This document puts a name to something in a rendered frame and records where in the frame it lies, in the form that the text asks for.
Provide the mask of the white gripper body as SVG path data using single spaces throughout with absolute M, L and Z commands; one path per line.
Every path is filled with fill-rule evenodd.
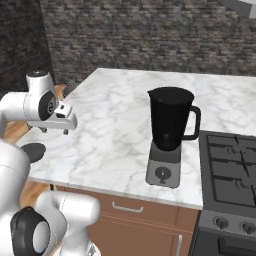
M 45 121 L 28 121 L 28 125 L 32 127 L 61 130 L 74 130 L 77 127 L 77 124 L 77 117 L 74 113 L 70 113 L 68 116 L 60 113 L 54 113 Z

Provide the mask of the grey range hood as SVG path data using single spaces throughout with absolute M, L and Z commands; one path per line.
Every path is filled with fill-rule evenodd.
M 241 17 L 256 19 L 256 0 L 221 0 L 221 2 Z

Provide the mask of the black round blender lid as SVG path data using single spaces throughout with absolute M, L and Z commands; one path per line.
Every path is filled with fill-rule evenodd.
M 46 152 L 46 147 L 42 143 L 28 143 L 21 147 L 21 156 L 28 159 L 30 163 L 41 160 Z

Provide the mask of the brown cupboard door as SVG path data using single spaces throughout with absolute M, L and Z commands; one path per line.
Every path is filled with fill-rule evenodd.
M 102 256 L 176 256 L 179 234 L 183 236 L 180 256 L 188 256 L 192 232 L 109 215 L 89 227 Z

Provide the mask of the black gas stove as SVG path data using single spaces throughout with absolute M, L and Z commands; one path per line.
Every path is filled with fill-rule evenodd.
M 203 209 L 189 256 L 256 256 L 256 137 L 201 131 L 199 134 Z M 228 220 L 227 228 L 215 224 Z

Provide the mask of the black blender with grey base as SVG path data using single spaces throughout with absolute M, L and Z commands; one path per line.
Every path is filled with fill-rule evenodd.
M 198 138 L 201 110 L 192 105 L 194 94 L 183 88 L 159 87 L 148 95 L 152 143 L 146 182 L 175 189 L 180 185 L 181 144 Z

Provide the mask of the black stove knob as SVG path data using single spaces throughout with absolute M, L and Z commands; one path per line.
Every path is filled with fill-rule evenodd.
M 242 224 L 242 228 L 247 234 L 252 234 L 256 231 L 256 225 L 253 223 L 245 222 Z
M 227 228 L 228 225 L 229 225 L 229 222 L 226 218 L 224 217 L 217 217 L 215 219 L 215 224 L 217 227 L 219 227 L 220 229 L 224 229 L 224 228 Z

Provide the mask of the brown drawer front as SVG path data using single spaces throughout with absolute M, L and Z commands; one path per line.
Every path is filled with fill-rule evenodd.
M 79 190 L 64 186 L 57 186 L 57 189 L 64 192 L 87 194 L 97 198 L 101 204 L 101 212 L 105 215 L 113 215 L 115 217 L 123 217 L 131 220 L 142 220 L 146 222 L 162 224 L 166 225 L 167 227 L 177 228 L 178 230 L 184 230 L 188 232 L 194 231 L 197 220 L 198 211 L 195 209 L 160 204 L 156 202 L 149 202 L 121 196 L 114 196 L 98 192 L 91 192 L 86 190 Z M 112 207 L 112 201 L 114 201 L 116 205 L 134 209 L 139 209 L 143 206 L 144 211 L 140 214 L 137 214 L 133 212 L 115 210 Z

